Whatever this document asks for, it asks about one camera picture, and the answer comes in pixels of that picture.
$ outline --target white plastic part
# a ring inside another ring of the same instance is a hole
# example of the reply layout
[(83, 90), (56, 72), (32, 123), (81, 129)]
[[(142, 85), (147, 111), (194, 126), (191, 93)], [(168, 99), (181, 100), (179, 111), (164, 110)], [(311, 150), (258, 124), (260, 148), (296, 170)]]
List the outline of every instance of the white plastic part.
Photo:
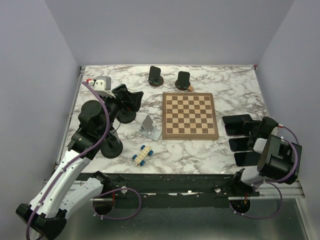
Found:
[(265, 148), (265, 145), (267, 143), (267, 139), (264, 139), (264, 138), (258, 138), (256, 141), (255, 141), (255, 144), (253, 146), (253, 151), (259, 153), (259, 154), (262, 154), (264, 148)]
[(97, 79), (93, 85), (93, 90), (100, 96), (115, 98), (116, 96), (110, 90), (107, 90), (106, 87), (106, 82), (103, 79)]
[[(47, 184), (41, 190), (41, 192), (30, 202), (31, 210), (34, 210), (40, 201), (41, 197), (48, 189), (49, 185), (53, 182), (58, 173), (61, 172), (61, 169), (68, 164), (73, 158), (75, 158), (79, 153), (76, 151), (67, 151), (58, 166), (55, 170)], [(72, 163), (68, 169), (62, 173), (60, 178), (55, 182), (54, 186), (51, 188), (50, 192), (46, 196), (43, 201), (42, 206), (39, 207), (37, 214), (45, 214), (46, 218), (53, 218), (59, 211), (59, 207), (64, 197), (66, 196), (68, 190), (78, 177), (78, 175), (82, 172), (82, 170), (91, 162), (88, 158), (79, 158), (74, 163)]]
[(247, 167), (246, 169), (244, 169), (241, 176), (241, 182), (249, 186), (252, 186), (253, 183), (258, 181), (262, 182), (263, 180), (264, 177), (259, 175), (259, 172), (257, 171), (257, 166)]
[(60, 205), (61, 210), (67, 210), (65, 218), (68, 220), (75, 211), (90, 199), (101, 194), (102, 189), (102, 183), (98, 179), (90, 177), (85, 184), (68, 194)]

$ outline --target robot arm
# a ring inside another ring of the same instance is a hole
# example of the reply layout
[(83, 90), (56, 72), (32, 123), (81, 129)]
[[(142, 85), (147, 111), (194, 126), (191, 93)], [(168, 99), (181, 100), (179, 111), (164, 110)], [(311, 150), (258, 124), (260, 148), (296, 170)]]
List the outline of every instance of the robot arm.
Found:
[(112, 123), (119, 114), (120, 122), (128, 120), (128, 116), (133, 121), (144, 93), (130, 93), (124, 84), (110, 92), (101, 79), (89, 80), (85, 85), (99, 102), (91, 100), (82, 106), (78, 116), (80, 126), (72, 136), (60, 165), (41, 192), (29, 204), (20, 204), (16, 209), (18, 216), (27, 224), (27, 239), (30, 239), (30, 227), (48, 240), (55, 239), (78, 208), (102, 191), (112, 190), (109, 178), (97, 172), (66, 196), (76, 178), (102, 147), (107, 147), (109, 152), (113, 151), (116, 155), (121, 153), (122, 147), (119, 151), (116, 145), (121, 141), (110, 133), (114, 130)]

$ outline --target toy car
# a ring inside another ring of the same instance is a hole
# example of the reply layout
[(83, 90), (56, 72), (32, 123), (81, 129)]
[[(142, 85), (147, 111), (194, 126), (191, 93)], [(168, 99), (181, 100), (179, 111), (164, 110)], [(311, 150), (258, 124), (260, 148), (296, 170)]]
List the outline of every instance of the toy car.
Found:
[(154, 154), (154, 151), (151, 150), (151, 147), (149, 146), (145, 146), (145, 145), (142, 145), (141, 146), (141, 152), (139, 153), (139, 155), (134, 155), (132, 157), (132, 159), (134, 160), (134, 165), (140, 165), (140, 166), (143, 166), (145, 165), (146, 161), (144, 160), (144, 158), (149, 155), (151, 156), (152, 154)]

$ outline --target black mount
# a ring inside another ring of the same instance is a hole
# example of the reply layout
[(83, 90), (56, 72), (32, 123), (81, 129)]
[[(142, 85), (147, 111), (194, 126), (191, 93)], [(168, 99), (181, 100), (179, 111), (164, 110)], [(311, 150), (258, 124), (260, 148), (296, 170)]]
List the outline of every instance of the black mount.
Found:
[(160, 87), (164, 84), (164, 78), (160, 76), (161, 69), (156, 66), (150, 67), (148, 82), (152, 87)]
[(175, 81), (175, 86), (179, 90), (187, 90), (190, 87), (190, 72), (180, 71), (178, 79)]
[[(102, 98), (109, 113), (109, 132), (99, 147), (86, 154), (88, 159), (92, 160), (99, 150), (104, 157), (109, 159), (121, 154), (123, 144), (118, 135), (113, 133), (115, 131), (113, 123), (116, 118), (120, 123), (131, 123), (136, 118), (144, 95), (142, 91), (129, 92), (125, 84), (114, 88), (112, 93), (115, 97)], [(82, 153), (102, 137), (107, 120), (102, 106), (96, 100), (87, 101), (82, 105), (78, 119), (80, 126), (72, 136), (68, 149)]]

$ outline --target chessboard square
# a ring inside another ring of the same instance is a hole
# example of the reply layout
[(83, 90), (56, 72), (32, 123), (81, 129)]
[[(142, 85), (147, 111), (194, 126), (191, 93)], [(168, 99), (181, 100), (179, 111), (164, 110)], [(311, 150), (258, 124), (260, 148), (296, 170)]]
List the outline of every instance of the chessboard square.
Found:
[(208, 133), (209, 133), (209, 134), (215, 134), (216, 131), (215, 131), (214, 128), (208, 128)]

